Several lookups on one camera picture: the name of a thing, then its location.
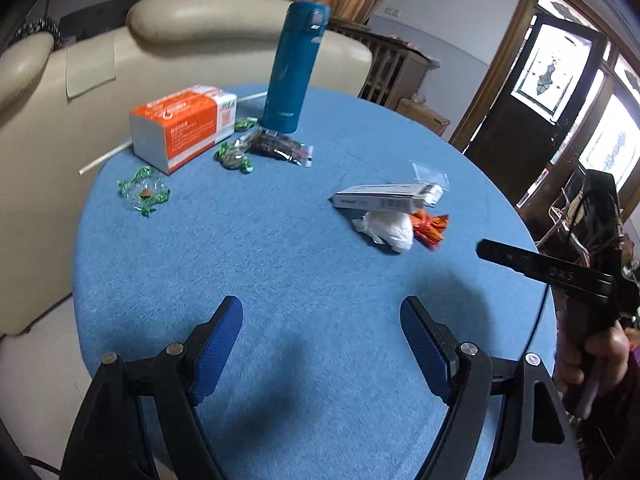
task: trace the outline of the barcode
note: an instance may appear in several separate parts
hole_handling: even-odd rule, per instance
[[[381,209],[402,209],[405,210],[408,206],[407,200],[394,200],[393,198],[381,198]]]

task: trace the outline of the human hand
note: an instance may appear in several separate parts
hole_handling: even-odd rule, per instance
[[[582,355],[573,345],[564,330],[564,312],[558,315],[558,347],[554,366],[554,383],[558,391],[565,393],[570,384],[581,384],[584,373],[580,370]],[[629,339],[616,322],[614,327],[598,332],[585,341],[584,349],[589,354],[605,358],[606,365],[600,378],[598,394],[608,394],[625,376],[629,358]]]

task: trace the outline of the sofa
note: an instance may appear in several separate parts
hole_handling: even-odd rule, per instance
[[[193,84],[267,83],[287,0],[141,0],[124,27],[52,52],[47,33],[0,57],[0,333],[25,330],[71,293],[76,227],[128,112]],[[311,85],[357,95],[362,44],[327,32]]]

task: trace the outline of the dark wooden door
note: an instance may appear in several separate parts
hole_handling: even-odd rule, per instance
[[[571,129],[606,37],[538,13],[529,38],[465,155],[516,205]]]

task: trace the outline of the table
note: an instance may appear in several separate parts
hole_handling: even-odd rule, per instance
[[[262,106],[247,102],[239,116]],[[167,179],[171,199],[149,219],[116,193],[141,161],[122,153],[105,164],[78,229],[82,357],[93,374],[107,351],[153,356],[237,296],[244,325],[216,391],[198,407],[229,478],[413,479],[446,407],[404,338],[402,299],[420,297],[459,340],[517,358],[543,285],[474,250],[481,238],[529,250],[533,241],[478,168],[391,110],[311,88],[295,137],[314,145],[311,168],[252,156],[245,175],[224,170],[209,150]],[[437,251],[415,242],[395,254],[354,231],[329,197],[355,184],[411,182],[412,160],[448,174],[434,213],[450,214],[450,225]],[[549,371],[555,337],[549,300],[532,345]],[[469,478],[484,473],[496,416],[494,402]]]

